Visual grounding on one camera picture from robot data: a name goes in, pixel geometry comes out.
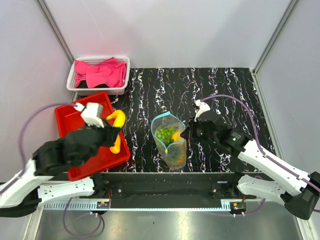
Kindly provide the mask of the yellow orange fake mango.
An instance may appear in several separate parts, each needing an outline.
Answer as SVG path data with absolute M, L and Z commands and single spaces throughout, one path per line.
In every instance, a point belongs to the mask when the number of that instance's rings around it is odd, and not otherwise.
M 171 141 L 174 143 L 174 142 L 177 142 L 178 140 L 179 140 L 179 133 L 178 131 L 175 131 L 171 136 Z

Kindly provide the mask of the yellow fake banana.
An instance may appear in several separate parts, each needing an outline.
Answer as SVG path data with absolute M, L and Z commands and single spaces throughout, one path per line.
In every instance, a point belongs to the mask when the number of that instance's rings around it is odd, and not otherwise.
M 112 114 L 106 118 L 106 133 L 109 127 L 119 127 L 123 128 L 126 122 L 126 114 L 122 110 L 115 110 Z M 119 154 L 121 150 L 121 137 L 118 137 L 115 142 L 115 146 L 109 148 L 113 154 Z

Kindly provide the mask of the clear zip top bag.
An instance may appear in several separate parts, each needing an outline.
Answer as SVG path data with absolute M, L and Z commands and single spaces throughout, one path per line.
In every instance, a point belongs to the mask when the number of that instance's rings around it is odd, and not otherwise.
M 168 111 L 156 116 L 150 127 L 156 147 L 166 165 L 171 170 L 183 168 L 187 161 L 187 142 L 180 134 L 186 129 L 185 124 Z

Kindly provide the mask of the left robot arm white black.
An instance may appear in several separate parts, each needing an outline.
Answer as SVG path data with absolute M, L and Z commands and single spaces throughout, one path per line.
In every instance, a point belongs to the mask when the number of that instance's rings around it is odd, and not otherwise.
M 57 140 L 44 143 L 27 162 L 25 171 L 0 186 L 0 216 L 20 218 L 48 203 L 68 198 L 103 198 L 108 193 L 100 173 L 57 185 L 45 182 L 84 165 L 101 147 L 112 147 L 120 127 L 84 126 Z

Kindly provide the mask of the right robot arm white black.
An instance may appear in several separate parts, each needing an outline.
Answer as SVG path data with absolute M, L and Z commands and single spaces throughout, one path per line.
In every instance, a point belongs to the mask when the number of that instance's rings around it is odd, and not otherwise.
M 252 195 L 276 202 L 297 218 L 309 220 L 320 199 L 320 174 L 300 170 L 263 149 L 257 138 L 236 127 L 229 127 L 214 112 L 192 117 L 180 134 L 188 142 L 207 142 L 227 155 L 246 162 L 271 178 L 261 180 L 236 173 L 227 185 L 228 195 Z

